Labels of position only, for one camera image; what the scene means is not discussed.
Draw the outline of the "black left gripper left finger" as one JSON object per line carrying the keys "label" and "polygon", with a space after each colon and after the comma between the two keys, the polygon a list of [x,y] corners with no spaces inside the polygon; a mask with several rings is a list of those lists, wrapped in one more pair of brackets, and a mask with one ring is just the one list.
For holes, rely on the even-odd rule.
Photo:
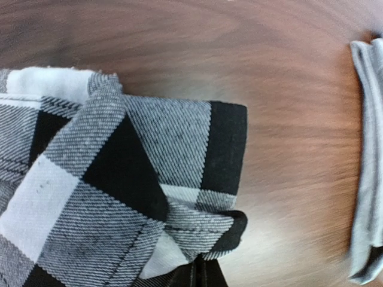
{"label": "black left gripper left finger", "polygon": [[150,279],[136,279],[133,287],[193,287],[196,286],[195,263],[182,265],[174,271]]}

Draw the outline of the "black white plaid shirt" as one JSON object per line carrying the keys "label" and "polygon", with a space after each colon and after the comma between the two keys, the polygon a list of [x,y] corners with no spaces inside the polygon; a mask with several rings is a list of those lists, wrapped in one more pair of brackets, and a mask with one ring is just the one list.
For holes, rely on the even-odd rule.
{"label": "black white plaid shirt", "polygon": [[1,71],[1,285],[132,286],[234,251],[247,109]]}

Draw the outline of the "grey long sleeve shirt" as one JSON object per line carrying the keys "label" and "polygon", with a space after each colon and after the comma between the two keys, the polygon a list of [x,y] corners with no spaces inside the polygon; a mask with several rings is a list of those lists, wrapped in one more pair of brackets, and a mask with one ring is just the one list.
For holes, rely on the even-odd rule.
{"label": "grey long sleeve shirt", "polygon": [[364,285],[382,272],[382,39],[353,41],[351,54],[363,89],[363,143],[349,280]]}

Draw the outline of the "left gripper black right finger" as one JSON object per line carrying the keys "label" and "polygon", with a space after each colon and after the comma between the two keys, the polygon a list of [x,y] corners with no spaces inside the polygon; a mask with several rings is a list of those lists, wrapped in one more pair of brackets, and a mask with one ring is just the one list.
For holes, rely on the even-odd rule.
{"label": "left gripper black right finger", "polygon": [[220,265],[216,259],[200,262],[200,279],[201,287],[228,287]]}

